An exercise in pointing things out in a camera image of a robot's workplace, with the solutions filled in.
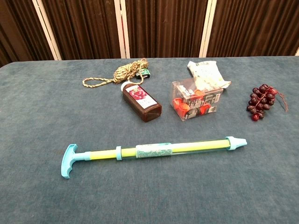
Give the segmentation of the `teal yellow water pump toy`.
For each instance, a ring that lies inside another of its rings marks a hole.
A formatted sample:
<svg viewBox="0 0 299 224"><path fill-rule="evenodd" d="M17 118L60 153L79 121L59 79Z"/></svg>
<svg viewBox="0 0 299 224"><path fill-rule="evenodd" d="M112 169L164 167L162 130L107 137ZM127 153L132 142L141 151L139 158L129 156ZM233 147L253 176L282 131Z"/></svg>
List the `teal yellow water pump toy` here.
<svg viewBox="0 0 299 224"><path fill-rule="evenodd" d="M137 145L133 148L122 148L117 146L113 150L88 151L76 153L77 144L70 144L62 158L61 176L65 179L70 178L72 165L76 161L91 161L103 159L116 159L121 161L125 158L151 158L172 156L177 154L189 154L208 151L227 150L232 151L247 145L246 139L227 136L223 140L200 141L191 143L156 143Z"/></svg>

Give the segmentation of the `dark red juice bottle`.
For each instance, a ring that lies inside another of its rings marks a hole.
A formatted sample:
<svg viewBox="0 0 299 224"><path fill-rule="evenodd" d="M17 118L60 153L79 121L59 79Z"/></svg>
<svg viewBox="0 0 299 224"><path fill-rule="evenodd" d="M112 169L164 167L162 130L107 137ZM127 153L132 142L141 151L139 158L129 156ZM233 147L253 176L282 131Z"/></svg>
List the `dark red juice bottle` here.
<svg viewBox="0 0 299 224"><path fill-rule="evenodd" d="M144 122L161 116L162 106L140 85L126 81L121 85L124 100Z"/></svg>

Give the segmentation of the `clear box with orange parts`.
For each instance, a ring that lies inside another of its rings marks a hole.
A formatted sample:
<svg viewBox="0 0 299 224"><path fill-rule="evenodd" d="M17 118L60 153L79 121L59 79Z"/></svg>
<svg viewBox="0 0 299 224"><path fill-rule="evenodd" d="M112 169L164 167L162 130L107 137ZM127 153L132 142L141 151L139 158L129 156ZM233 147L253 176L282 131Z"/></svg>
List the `clear box with orange parts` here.
<svg viewBox="0 0 299 224"><path fill-rule="evenodd" d="M222 88L186 78L171 83L170 103L182 121L217 112Z"/></svg>

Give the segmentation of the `white snack packet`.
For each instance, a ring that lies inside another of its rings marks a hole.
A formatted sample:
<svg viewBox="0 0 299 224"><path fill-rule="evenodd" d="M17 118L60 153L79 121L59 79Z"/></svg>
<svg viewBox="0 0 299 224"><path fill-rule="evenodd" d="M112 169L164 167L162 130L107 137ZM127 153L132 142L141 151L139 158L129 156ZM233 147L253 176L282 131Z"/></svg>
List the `white snack packet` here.
<svg viewBox="0 0 299 224"><path fill-rule="evenodd" d="M231 81L223 79L216 61L203 61L199 63L190 61L187 68L190 70L195 85L200 91L226 89L231 85Z"/></svg>

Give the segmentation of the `brown folding screen panel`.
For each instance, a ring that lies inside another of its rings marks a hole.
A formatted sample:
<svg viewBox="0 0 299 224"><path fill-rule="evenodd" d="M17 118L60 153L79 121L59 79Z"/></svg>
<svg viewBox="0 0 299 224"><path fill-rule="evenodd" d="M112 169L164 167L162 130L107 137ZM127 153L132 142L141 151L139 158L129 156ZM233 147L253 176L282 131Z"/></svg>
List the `brown folding screen panel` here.
<svg viewBox="0 0 299 224"><path fill-rule="evenodd" d="M0 67L53 59L32 0L0 0Z"/></svg>
<svg viewBox="0 0 299 224"><path fill-rule="evenodd" d="M42 0L63 60L120 58L114 0Z"/></svg>
<svg viewBox="0 0 299 224"><path fill-rule="evenodd" d="M125 0L130 58L198 57L208 0Z"/></svg>
<svg viewBox="0 0 299 224"><path fill-rule="evenodd" d="M294 56L299 0L217 0L207 57Z"/></svg>

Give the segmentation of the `purple grape bunch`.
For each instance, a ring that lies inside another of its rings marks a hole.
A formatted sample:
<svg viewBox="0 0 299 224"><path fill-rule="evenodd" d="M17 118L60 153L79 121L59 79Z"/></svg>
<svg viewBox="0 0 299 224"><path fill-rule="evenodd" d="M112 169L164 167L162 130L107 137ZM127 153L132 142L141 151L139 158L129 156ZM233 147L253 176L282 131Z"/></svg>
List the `purple grape bunch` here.
<svg viewBox="0 0 299 224"><path fill-rule="evenodd" d="M288 103L284 94L280 93L273 86L262 84L258 88L253 88L246 108L246 110L251 114L251 119L253 121L263 119L265 111L269 110L274 105L277 95L280 96L283 101L285 112L288 112Z"/></svg>

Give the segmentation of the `blue table cover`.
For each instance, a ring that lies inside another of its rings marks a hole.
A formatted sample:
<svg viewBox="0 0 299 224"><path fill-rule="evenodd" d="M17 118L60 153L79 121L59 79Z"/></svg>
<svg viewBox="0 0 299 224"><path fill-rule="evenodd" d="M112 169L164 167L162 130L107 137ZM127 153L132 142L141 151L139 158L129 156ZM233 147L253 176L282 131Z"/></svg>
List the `blue table cover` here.
<svg viewBox="0 0 299 224"><path fill-rule="evenodd" d="M163 107L145 123L121 87L89 89L128 59L14 62L0 68L0 224L299 224L299 56L217 58L231 85L217 112L181 121L171 83L190 76L188 58L150 58L142 84ZM252 89L283 93L251 119ZM245 138L234 151L123 161L61 160L79 152Z"/></svg>

